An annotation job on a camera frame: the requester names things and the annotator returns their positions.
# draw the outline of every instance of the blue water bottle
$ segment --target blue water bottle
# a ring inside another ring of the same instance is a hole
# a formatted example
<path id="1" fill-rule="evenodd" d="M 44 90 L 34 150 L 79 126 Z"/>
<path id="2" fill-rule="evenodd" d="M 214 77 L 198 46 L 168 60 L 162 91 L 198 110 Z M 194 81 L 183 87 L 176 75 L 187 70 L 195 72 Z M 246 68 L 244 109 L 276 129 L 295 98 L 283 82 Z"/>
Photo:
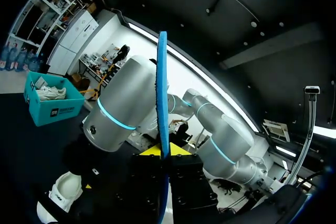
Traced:
<path id="1" fill-rule="evenodd" d="M 27 56 L 27 49 L 23 47 L 19 55 L 17 56 L 16 62 L 14 64 L 14 68 L 16 72 L 23 71 L 23 66 L 26 61 L 26 56 Z"/>
<path id="2" fill-rule="evenodd" d="M 27 53 L 27 57 L 26 57 L 24 65 L 23 65 L 23 70 L 26 70 L 26 71 L 28 70 L 28 65 L 34 57 L 35 57 L 35 54 L 34 54 L 33 50 L 30 51 L 29 53 Z"/>
<path id="3" fill-rule="evenodd" d="M 39 60 L 37 57 L 34 57 L 33 59 L 30 60 L 30 63 L 28 65 L 28 69 L 32 72 L 37 72 L 39 69 Z"/>
<path id="4" fill-rule="evenodd" d="M 1 53 L 1 58 L 0 58 L 0 71 L 5 69 L 7 58 L 9 56 L 9 42 L 7 43 L 7 46 L 4 46 L 4 49 L 2 50 Z"/>
<path id="5" fill-rule="evenodd" d="M 14 69 L 14 64 L 15 64 L 15 60 L 16 60 L 16 54 L 17 54 L 17 43 L 14 43 L 15 47 L 13 47 L 10 51 L 9 51 L 9 56 L 7 58 L 7 62 L 6 62 L 6 70 L 8 71 L 12 71 Z"/>

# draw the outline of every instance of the teal box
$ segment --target teal box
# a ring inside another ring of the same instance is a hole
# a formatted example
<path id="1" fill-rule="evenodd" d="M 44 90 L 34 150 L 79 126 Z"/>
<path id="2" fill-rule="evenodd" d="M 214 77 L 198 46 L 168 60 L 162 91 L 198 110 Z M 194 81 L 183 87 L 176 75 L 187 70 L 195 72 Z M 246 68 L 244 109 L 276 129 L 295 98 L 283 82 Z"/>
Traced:
<path id="1" fill-rule="evenodd" d="M 49 87 L 55 86 L 58 89 L 66 88 L 65 99 L 41 102 L 35 87 L 36 81 L 41 76 L 48 83 Z M 31 71 L 27 77 L 24 97 L 29 104 L 29 112 L 36 126 L 42 126 L 77 116 L 85 101 L 84 97 L 68 79 Z"/>

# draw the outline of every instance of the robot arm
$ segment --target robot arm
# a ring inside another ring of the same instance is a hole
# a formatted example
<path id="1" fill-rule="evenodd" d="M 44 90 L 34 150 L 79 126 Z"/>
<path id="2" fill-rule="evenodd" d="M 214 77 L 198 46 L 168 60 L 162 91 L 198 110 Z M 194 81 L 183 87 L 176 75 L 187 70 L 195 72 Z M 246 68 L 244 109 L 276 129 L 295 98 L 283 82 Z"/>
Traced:
<path id="1" fill-rule="evenodd" d="M 95 147 L 115 152 L 149 114 L 156 117 L 155 75 L 155 64 L 141 56 L 133 56 L 118 71 L 83 126 L 85 136 Z M 198 151 L 209 174 L 247 185 L 266 176 L 265 165 L 245 155 L 253 146 L 246 127 L 197 91 L 187 90 L 182 99 L 169 94 L 168 110 L 186 118 L 194 114 L 212 133 Z"/>

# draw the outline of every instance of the air vent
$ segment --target air vent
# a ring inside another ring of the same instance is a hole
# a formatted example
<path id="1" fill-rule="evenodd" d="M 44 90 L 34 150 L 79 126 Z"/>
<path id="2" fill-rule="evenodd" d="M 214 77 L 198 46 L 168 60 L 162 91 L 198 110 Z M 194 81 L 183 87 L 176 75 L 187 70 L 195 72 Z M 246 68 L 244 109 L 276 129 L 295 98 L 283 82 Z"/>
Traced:
<path id="1" fill-rule="evenodd" d="M 282 140 L 281 138 L 283 137 L 286 139 L 287 142 L 290 142 L 288 128 L 286 124 L 273 122 L 273 121 L 264 119 L 263 125 L 265 126 L 264 128 L 268 135 L 270 135 L 269 133 L 271 133 L 271 134 L 277 135 L 278 136 L 277 139 L 279 140 Z"/>

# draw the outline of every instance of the white sneaker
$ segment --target white sneaker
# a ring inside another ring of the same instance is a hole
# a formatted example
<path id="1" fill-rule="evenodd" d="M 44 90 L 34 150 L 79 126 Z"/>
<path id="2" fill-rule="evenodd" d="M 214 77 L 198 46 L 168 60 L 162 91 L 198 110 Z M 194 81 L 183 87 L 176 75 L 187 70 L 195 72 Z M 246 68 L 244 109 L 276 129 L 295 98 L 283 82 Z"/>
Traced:
<path id="1" fill-rule="evenodd" d="M 66 88 L 57 89 L 56 87 L 46 87 L 42 86 L 40 89 L 36 90 L 40 101 L 48 100 L 63 100 L 67 93 Z"/>
<path id="2" fill-rule="evenodd" d="M 80 197 L 82 192 L 81 177 L 67 172 L 56 180 L 52 190 L 49 191 L 49 198 L 65 212 L 69 212 L 72 203 Z M 40 221 L 45 224 L 57 221 L 40 202 L 37 203 L 36 211 Z"/>

